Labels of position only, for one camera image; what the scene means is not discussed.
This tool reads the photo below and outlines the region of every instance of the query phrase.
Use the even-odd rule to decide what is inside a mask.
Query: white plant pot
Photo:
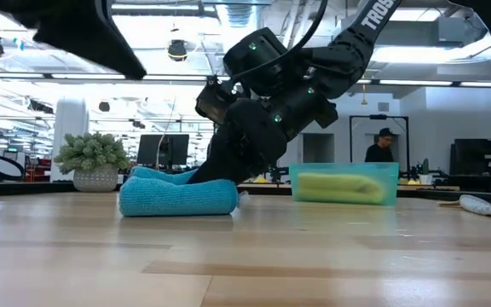
[[[76,170],[73,186],[81,192],[112,192],[117,187],[118,169],[104,165],[93,171]]]
[[[433,175],[420,175],[419,184],[431,185],[433,183]]]

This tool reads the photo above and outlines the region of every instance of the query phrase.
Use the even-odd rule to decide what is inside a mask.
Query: pillar
[[[52,166],[50,167],[50,181],[72,180],[73,172],[63,175],[54,162],[54,157],[60,152],[60,147],[66,143],[64,136],[71,134],[80,136],[89,130],[89,109],[87,102],[80,95],[66,95],[56,104],[55,137],[52,147]]]

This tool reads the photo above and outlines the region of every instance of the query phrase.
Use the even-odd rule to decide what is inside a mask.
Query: potted plant
[[[117,187],[118,169],[128,168],[129,160],[121,141],[114,136],[86,133],[65,135],[66,143],[55,157],[64,175],[75,171],[73,185],[81,192],[110,192]]]
[[[430,185],[433,181],[433,176],[430,175],[430,161],[428,159],[424,159],[424,163],[422,164],[422,174],[419,176],[420,184]]]

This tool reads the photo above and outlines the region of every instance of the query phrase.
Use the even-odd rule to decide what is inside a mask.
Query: succulent plant
[[[66,134],[66,144],[60,148],[55,157],[60,172],[64,175],[71,171],[93,171],[103,165],[115,168],[128,168],[130,162],[121,141],[115,141],[110,134],[102,135],[85,133],[83,136]]]
[[[422,164],[422,175],[430,174],[430,161],[428,159],[424,159],[424,163]]]

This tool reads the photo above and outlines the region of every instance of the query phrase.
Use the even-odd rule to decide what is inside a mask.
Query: wooden tabletop
[[[122,218],[117,199],[0,197],[0,307],[491,306],[491,217],[252,196]]]

